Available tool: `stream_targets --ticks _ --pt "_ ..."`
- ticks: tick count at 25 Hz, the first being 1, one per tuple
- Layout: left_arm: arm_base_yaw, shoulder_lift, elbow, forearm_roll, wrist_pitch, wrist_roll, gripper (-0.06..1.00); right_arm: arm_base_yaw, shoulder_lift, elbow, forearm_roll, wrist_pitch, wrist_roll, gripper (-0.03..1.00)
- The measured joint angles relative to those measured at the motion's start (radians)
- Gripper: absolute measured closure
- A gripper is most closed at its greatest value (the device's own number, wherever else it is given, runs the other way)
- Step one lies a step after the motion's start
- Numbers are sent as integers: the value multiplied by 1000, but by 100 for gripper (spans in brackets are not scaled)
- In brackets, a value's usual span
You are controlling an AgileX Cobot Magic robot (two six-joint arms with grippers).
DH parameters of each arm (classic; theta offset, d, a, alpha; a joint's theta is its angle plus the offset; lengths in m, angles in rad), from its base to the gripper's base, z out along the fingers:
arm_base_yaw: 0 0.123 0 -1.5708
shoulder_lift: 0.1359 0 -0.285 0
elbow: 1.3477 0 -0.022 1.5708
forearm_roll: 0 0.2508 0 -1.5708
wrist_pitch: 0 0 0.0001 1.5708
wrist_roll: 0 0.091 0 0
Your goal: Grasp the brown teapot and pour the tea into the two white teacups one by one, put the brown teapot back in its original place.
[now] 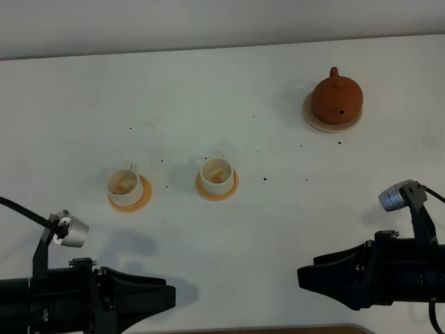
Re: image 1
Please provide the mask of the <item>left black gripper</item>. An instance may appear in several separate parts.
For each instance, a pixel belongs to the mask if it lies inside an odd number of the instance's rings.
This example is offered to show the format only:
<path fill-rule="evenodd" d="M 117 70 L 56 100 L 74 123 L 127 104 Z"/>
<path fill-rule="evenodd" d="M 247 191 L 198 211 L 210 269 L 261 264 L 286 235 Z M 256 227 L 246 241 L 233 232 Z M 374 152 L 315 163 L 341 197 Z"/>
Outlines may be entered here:
<path fill-rule="evenodd" d="M 1 281 L 2 333 L 123 333 L 176 306 L 176 288 L 162 278 L 102 268 L 100 295 L 92 267 L 78 258 L 40 278 Z"/>

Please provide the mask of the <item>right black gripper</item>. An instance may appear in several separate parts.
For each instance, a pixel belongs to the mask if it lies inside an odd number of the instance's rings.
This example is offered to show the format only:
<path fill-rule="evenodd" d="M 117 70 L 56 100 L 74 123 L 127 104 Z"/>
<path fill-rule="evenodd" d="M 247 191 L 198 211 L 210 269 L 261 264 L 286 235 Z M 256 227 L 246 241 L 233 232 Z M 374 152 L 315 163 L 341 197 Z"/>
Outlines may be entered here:
<path fill-rule="evenodd" d="M 300 288 L 352 310 L 394 302 L 444 302 L 444 245 L 381 231 L 375 240 L 314 258 L 297 269 Z"/>

